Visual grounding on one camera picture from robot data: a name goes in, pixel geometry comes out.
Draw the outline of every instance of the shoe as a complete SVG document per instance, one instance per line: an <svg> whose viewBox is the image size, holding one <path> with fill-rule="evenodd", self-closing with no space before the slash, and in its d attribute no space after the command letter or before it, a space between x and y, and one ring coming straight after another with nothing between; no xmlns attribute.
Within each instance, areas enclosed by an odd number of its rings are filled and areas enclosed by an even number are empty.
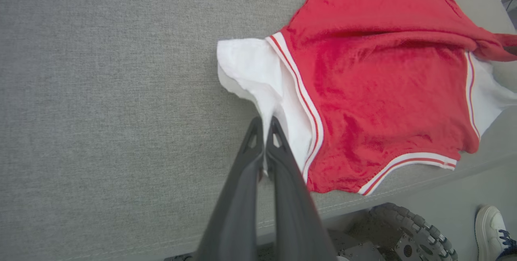
<svg viewBox="0 0 517 261"><path fill-rule="evenodd" d="M516 250L517 244L506 231L501 212L495 206L483 206L476 215L478 261L495 261L505 250Z"/></svg>

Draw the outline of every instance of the gray fabric surface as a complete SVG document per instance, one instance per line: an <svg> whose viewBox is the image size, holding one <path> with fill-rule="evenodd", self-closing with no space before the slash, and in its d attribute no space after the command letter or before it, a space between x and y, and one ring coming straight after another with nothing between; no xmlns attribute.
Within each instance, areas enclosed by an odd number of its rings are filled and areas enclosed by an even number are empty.
<svg viewBox="0 0 517 261"><path fill-rule="evenodd" d="M216 42L264 38L305 0L0 0L0 259L162 259L194 250L249 121ZM497 0L457 0L513 32ZM515 64L499 64L513 87ZM322 216L512 158L506 111L457 172L396 170L369 198L313 195ZM273 229L261 182L257 226Z"/></svg>

